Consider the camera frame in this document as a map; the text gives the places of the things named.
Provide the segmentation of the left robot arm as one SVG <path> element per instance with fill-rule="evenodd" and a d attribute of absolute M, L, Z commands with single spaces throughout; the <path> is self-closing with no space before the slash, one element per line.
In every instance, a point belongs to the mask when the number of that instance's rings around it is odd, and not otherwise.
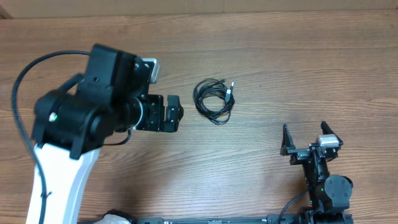
<path fill-rule="evenodd" d="M 95 44 L 83 73 L 38 99 L 36 157 L 27 223 L 76 223 L 90 172 L 107 137 L 133 130 L 173 133 L 179 97 L 151 95 L 154 58 Z"/>

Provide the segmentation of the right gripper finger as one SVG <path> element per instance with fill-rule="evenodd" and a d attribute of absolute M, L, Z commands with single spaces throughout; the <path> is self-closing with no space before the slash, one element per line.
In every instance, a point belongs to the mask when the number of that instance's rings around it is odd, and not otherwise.
<path fill-rule="evenodd" d="M 324 135 L 334 134 L 338 140 L 339 146 L 342 146 L 344 144 L 344 142 L 341 140 L 341 138 L 337 134 L 335 134 L 334 131 L 332 131 L 332 129 L 329 127 L 329 125 L 326 123 L 326 121 L 322 121 L 320 127 L 321 127 Z"/>
<path fill-rule="evenodd" d="M 293 142 L 293 138 L 288 129 L 288 125 L 284 124 L 282 127 L 282 143 L 280 147 L 280 155 L 281 156 L 288 156 L 293 153 L 295 150 L 295 145 Z"/>

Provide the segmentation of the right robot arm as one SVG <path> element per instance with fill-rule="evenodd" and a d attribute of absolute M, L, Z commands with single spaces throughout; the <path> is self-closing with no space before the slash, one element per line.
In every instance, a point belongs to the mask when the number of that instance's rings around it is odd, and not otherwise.
<path fill-rule="evenodd" d="M 353 223 L 349 200 L 353 182 L 343 175 L 331 175 L 327 163 L 338 157 L 343 141 L 322 121 L 322 134 L 307 148 L 297 148 L 288 126 L 282 128 L 281 156 L 290 157 L 290 165 L 301 165 L 307 189 L 290 200 L 279 213 L 278 223 Z M 308 194 L 310 206 L 301 208 L 296 215 L 287 215 L 287 209 Z"/>

